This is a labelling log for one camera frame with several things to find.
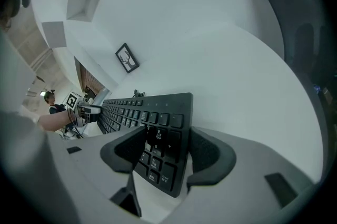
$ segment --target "deer silhouette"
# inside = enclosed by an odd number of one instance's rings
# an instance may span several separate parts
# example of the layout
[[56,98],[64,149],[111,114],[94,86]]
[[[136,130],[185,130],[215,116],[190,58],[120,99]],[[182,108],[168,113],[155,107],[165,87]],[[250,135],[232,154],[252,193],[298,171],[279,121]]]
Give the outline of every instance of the deer silhouette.
[[132,69],[133,66],[134,66],[134,64],[130,64],[130,58],[131,58],[130,53],[128,53],[127,51],[124,51],[124,52],[126,53],[126,55],[128,56],[128,58],[127,59],[123,59],[122,56],[120,55],[120,59],[121,59],[121,61],[123,63],[127,64],[129,66],[129,68]]

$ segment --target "black picture frame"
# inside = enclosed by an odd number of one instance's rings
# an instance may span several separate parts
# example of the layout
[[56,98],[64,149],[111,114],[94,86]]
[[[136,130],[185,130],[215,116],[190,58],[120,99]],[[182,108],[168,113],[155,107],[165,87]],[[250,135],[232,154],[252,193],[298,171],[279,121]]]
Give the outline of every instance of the black picture frame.
[[[129,56],[127,60],[122,57],[123,53],[126,54],[126,56]],[[139,67],[138,61],[136,60],[126,43],[124,43],[115,54],[127,73],[130,73],[134,71],[137,67]]]

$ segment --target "chair backrest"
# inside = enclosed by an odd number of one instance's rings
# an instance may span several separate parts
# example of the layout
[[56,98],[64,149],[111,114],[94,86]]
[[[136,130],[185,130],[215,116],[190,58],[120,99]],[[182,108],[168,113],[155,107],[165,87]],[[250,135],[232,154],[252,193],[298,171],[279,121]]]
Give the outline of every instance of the chair backrest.
[[325,87],[337,67],[337,41],[324,0],[269,0],[279,21],[284,60]]

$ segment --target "person's arm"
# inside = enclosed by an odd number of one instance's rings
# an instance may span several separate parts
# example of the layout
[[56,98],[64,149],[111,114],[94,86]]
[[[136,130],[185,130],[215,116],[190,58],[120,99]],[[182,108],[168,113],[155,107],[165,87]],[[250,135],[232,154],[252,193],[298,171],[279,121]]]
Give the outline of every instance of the person's arm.
[[38,124],[43,127],[44,130],[47,131],[56,131],[65,125],[71,123],[71,120],[75,120],[75,116],[72,112],[68,113],[68,111],[41,115],[38,119]]

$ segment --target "office chair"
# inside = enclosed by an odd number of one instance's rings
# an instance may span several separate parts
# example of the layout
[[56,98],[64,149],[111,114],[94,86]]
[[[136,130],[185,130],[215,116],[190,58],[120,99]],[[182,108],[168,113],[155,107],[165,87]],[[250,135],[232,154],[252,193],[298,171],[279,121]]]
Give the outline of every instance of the office chair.
[[335,152],[322,93],[337,69],[336,35],[324,0],[269,0],[282,32],[284,60],[297,75],[315,109],[323,141],[323,176],[332,165]]

